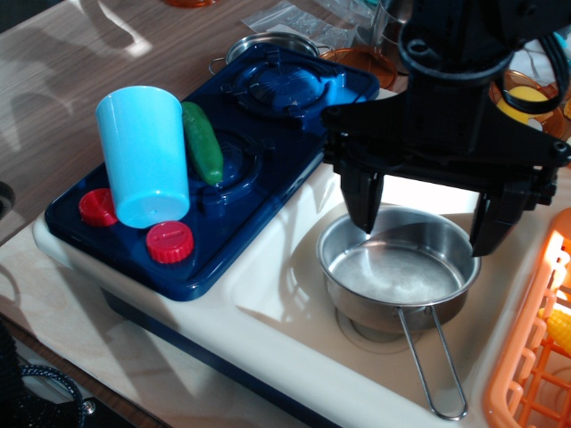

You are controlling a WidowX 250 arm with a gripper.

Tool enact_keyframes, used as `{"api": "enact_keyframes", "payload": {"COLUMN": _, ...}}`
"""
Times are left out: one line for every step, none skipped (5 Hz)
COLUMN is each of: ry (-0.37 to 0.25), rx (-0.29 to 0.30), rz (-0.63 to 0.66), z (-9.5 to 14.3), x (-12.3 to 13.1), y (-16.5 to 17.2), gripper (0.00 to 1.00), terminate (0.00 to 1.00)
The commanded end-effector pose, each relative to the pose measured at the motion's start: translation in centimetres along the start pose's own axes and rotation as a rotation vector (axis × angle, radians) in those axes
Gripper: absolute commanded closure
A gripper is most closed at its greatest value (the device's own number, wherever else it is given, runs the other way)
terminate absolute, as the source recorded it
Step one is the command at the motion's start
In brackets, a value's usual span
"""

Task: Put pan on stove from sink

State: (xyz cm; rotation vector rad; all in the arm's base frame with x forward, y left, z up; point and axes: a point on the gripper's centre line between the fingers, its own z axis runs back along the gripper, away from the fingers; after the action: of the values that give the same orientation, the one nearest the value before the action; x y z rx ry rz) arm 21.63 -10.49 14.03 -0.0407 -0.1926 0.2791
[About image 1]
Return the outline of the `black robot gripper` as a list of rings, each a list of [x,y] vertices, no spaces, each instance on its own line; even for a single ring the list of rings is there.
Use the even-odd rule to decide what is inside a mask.
[[[472,255],[492,254],[525,210],[549,205],[567,144],[502,113],[487,87],[455,88],[412,79],[398,95],[328,107],[325,160],[341,178],[352,223],[374,228],[386,176],[479,193]]]

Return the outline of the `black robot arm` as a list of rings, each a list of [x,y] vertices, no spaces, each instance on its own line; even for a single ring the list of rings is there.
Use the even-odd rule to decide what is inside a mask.
[[[478,193],[475,256],[494,252],[525,211],[550,204],[569,145],[501,112],[489,89],[503,87],[514,53],[536,40],[558,92],[541,102],[505,101],[531,114],[557,108],[569,72],[555,33],[569,22],[567,1],[415,2],[399,38],[406,90],[321,114],[324,160],[341,178],[353,224],[373,229],[388,175]]]

